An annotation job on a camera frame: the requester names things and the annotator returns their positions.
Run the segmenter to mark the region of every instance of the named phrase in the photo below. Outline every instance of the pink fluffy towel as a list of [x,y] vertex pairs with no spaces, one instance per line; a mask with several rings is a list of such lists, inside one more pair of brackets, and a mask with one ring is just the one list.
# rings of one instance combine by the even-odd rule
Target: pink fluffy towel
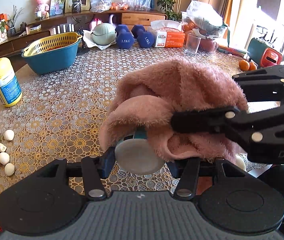
[[143,126],[154,152],[166,161],[223,157],[235,163],[239,147],[224,135],[180,134],[170,126],[175,111],[223,106],[248,108],[241,88],[223,71],[183,59],[156,63],[119,80],[99,142],[106,151]]

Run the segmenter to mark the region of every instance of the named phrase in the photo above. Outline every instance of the blue dumbbell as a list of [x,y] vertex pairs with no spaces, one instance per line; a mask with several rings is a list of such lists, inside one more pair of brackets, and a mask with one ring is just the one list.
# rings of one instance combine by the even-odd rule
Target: blue dumbbell
[[133,46],[134,37],[130,31],[121,30],[116,37],[116,44],[120,49],[129,49]]
[[135,38],[137,38],[138,36],[139,36],[139,32],[140,31],[145,31],[145,29],[144,29],[144,26],[143,25],[140,25],[140,24],[137,24],[137,25],[134,25],[134,27],[132,28],[132,34],[133,34],[133,36],[135,37]]
[[132,28],[132,33],[134,37],[137,38],[137,41],[141,48],[150,48],[154,43],[154,36],[152,33],[145,31],[143,25],[134,25]]
[[116,33],[117,33],[116,36],[118,36],[119,33],[120,33],[121,31],[123,31],[123,30],[125,30],[126,32],[129,32],[129,31],[130,31],[129,28],[128,28],[125,24],[119,24],[119,25],[115,28],[115,31],[116,31]]
[[141,48],[150,48],[152,47],[155,38],[152,33],[139,31],[137,41]]

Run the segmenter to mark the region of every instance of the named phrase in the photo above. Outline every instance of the round table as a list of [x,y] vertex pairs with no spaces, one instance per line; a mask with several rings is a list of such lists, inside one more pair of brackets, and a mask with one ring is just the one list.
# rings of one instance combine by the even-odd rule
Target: round table
[[[240,72],[238,57],[219,52],[188,56],[182,49],[136,46],[130,50],[92,49],[78,56],[71,67],[42,76],[28,65],[18,70],[16,75],[23,91],[21,101],[9,108],[0,102],[0,133],[7,129],[15,132],[14,140],[4,144],[16,168],[7,177],[4,166],[0,167],[0,193],[56,158],[78,162],[88,155],[103,154],[98,131],[116,93],[117,81],[130,71],[170,57],[220,67],[230,75]],[[172,192],[177,183],[166,165],[154,174],[138,176],[116,164],[109,178],[103,180],[107,191]],[[70,178],[70,186],[83,194],[82,178]]]

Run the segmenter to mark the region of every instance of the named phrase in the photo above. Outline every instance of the bottle label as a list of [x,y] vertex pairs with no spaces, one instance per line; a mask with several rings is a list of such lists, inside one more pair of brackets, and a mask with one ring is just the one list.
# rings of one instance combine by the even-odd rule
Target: bottle label
[[14,102],[20,96],[21,92],[14,71],[0,79],[0,100],[4,105]]

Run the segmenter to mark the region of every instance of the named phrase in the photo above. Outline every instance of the orange tissue box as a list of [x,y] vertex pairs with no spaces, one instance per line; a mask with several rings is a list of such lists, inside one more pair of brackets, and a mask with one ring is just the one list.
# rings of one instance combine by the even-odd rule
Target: orange tissue box
[[148,32],[155,39],[153,47],[156,48],[181,48],[183,47],[185,33],[181,30],[181,24],[170,20],[158,20],[151,22]]

